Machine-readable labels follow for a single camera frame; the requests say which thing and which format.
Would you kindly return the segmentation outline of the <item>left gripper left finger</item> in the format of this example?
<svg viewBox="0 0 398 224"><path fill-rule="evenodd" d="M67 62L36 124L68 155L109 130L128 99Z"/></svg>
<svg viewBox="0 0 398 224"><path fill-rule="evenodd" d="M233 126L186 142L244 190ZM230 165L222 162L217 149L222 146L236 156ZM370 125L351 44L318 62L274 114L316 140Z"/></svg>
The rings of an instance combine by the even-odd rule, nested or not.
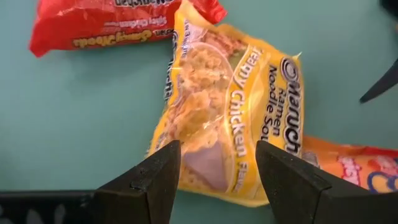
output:
<svg viewBox="0 0 398 224"><path fill-rule="evenodd" d="M173 140L101 186L93 224L169 224L180 175L180 142Z"/></svg>

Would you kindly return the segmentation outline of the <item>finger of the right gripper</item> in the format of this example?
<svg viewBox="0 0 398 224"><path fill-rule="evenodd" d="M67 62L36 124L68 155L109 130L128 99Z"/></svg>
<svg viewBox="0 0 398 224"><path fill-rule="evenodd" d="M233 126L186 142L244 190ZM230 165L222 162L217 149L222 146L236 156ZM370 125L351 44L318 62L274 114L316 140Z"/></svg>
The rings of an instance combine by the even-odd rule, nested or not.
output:
<svg viewBox="0 0 398 224"><path fill-rule="evenodd" d="M366 103L379 97L381 94L398 84L398 59L388 71L359 99L360 103Z"/></svg>
<svg viewBox="0 0 398 224"><path fill-rule="evenodd" d="M379 0L381 7L392 17L398 17L398 0Z"/></svg>

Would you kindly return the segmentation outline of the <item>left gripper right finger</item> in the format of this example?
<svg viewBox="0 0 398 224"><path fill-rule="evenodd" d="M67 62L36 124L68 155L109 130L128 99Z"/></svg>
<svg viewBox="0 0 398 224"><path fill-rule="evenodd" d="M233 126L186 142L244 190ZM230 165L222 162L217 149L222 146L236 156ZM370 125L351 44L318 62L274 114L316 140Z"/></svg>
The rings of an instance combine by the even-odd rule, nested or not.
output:
<svg viewBox="0 0 398 224"><path fill-rule="evenodd" d="M257 142L256 163L277 224L315 224L321 193L331 187L315 167L265 141Z"/></svg>

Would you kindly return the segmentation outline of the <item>yellow Maruchan ramen packet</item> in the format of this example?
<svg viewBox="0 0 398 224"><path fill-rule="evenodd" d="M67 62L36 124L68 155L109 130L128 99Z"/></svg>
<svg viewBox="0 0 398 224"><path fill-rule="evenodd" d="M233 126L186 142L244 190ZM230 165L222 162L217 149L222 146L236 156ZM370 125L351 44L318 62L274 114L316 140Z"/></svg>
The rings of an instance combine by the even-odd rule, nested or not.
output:
<svg viewBox="0 0 398 224"><path fill-rule="evenodd" d="M180 190L247 207L267 205L256 143L302 153L299 56L233 26L209 23L189 0L175 12L173 50L149 154L178 140Z"/></svg>

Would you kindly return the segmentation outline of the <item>orange Maruchan noodle packet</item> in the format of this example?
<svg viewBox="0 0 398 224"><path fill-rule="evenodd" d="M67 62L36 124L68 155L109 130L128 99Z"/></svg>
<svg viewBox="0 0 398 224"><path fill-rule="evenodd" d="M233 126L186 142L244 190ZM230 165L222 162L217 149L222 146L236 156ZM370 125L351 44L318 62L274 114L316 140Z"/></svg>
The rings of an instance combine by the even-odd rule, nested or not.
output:
<svg viewBox="0 0 398 224"><path fill-rule="evenodd" d="M303 138L302 159L374 193L398 191L398 150Z"/></svg>

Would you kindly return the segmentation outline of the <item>red Maruchan noodle packet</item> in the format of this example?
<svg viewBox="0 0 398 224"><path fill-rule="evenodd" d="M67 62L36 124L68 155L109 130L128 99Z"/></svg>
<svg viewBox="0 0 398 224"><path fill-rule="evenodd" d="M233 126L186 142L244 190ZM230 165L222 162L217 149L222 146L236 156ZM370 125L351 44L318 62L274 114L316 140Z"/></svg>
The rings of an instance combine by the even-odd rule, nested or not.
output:
<svg viewBox="0 0 398 224"><path fill-rule="evenodd" d="M152 42L170 37L183 0L39 0L29 48L80 50ZM227 10L219 0L187 0L212 24Z"/></svg>

